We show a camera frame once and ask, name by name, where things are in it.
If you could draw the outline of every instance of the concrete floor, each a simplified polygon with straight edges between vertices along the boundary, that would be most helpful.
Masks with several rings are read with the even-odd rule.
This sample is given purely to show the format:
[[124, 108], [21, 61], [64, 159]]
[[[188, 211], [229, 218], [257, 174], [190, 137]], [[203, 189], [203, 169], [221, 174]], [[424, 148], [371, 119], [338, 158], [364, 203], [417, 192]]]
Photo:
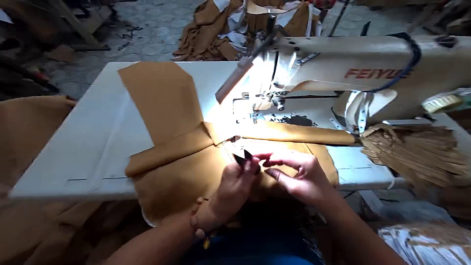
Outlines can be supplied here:
[[[118, 2], [115, 9], [121, 23], [115, 27], [102, 27], [98, 32], [110, 51], [77, 52], [72, 63], [43, 59], [44, 72], [63, 94], [80, 99], [108, 62], [166, 61], [178, 48], [183, 28], [192, 21], [194, 9], [204, 0], [138, 0]], [[330, 30], [341, 11], [343, 3], [337, 2], [324, 20], [323, 36]], [[359, 35], [365, 23], [371, 21], [368, 35], [386, 35], [405, 31], [420, 11], [413, 7], [371, 11], [367, 7], [349, 5], [334, 36]], [[129, 25], [142, 27], [134, 31], [132, 39]], [[414, 34], [427, 34], [418, 28]]]

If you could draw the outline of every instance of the hand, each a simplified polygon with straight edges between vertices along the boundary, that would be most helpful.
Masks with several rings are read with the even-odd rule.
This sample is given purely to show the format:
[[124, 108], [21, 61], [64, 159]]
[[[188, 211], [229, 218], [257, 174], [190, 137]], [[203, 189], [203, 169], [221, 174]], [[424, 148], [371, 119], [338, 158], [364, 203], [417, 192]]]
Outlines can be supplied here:
[[320, 206], [337, 195], [325, 176], [317, 158], [294, 150], [283, 150], [274, 153], [257, 154], [261, 160], [266, 159], [263, 166], [290, 166], [298, 171], [291, 178], [279, 169], [269, 168], [265, 172], [278, 180], [288, 193], [305, 204]]
[[216, 193], [196, 212], [199, 228], [205, 232], [211, 231], [240, 210], [257, 178], [255, 172], [259, 168], [259, 162], [260, 159], [253, 157], [252, 161], [247, 161], [244, 169], [235, 162], [224, 168]]

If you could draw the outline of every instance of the industrial sewing machine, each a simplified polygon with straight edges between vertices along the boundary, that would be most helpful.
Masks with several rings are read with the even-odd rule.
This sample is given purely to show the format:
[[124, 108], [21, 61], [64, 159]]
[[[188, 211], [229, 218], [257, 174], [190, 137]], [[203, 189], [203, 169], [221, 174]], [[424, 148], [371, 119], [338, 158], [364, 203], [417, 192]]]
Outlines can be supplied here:
[[453, 94], [431, 97], [471, 84], [471, 37], [399, 33], [267, 42], [241, 60], [216, 93], [221, 103], [236, 87], [234, 97], [249, 100], [254, 122], [258, 110], [289, 105], [291, 91], [345, 91], [333, 112], [348, 130], [362, 132], [366, 122], [411, 119], [459, 104]]

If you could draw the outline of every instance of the bracelet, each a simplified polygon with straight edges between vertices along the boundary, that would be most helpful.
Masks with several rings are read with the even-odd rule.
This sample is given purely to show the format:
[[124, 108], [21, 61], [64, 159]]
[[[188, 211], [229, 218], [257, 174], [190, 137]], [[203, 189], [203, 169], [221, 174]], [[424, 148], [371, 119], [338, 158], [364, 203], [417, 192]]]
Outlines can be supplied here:
[[203, 249], [208, 249], [210, 245], [209, 237], [206, 235], [203, 229], [198, 228], [198, 218], [196, 218], [196, 212], [198, 211], [201, 204], [204, 201], [208, 201], [208, 198], [199, 197], [196, 199], [196, 204], [191, 208], [190, 211], [190, 225], [193, 227], [195, 237], [203, 240]]

